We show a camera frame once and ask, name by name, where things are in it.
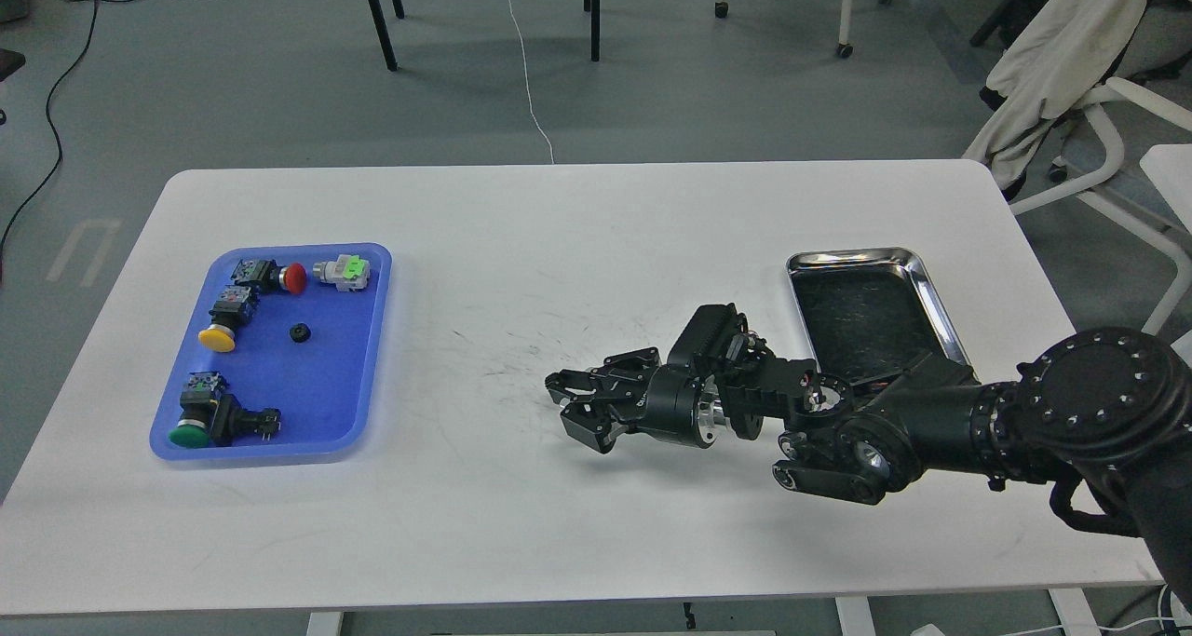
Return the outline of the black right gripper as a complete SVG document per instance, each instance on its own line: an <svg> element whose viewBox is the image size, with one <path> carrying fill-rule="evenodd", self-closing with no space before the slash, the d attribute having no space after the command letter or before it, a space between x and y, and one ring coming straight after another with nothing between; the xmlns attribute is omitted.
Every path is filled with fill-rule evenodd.
<svg viewBox="0 0 1192 636"><path fill-rule="evenodd" d="M732 374L660 364L658 348L647 347L617 353L586 372L550 373L545 389L561 404L563 431L601 454L609 453L621 434L647 434L699 449L710 448L720 428L741 439L759 437L764 417L731 394Z"/></svg>

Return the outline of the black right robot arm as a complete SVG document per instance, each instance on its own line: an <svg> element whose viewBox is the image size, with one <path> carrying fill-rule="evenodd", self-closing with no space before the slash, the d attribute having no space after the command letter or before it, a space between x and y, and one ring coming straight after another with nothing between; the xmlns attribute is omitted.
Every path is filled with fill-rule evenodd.
<svg viewBox="0 0 1192 636"><path fill-rule="evenodd" d="M875 505L927 470L971 472L992 491L1051 484L1049 505L1081 534L1146 541L1171 593L1188 601L1188 364L1128 328L1069 336L1019 364L1016 382L920 353L876 389L781 358L756 333L682 339L545 387L570 437L609 453L622 434L708 448L719 426L755 439L778 419L784 490Z"/></svg>

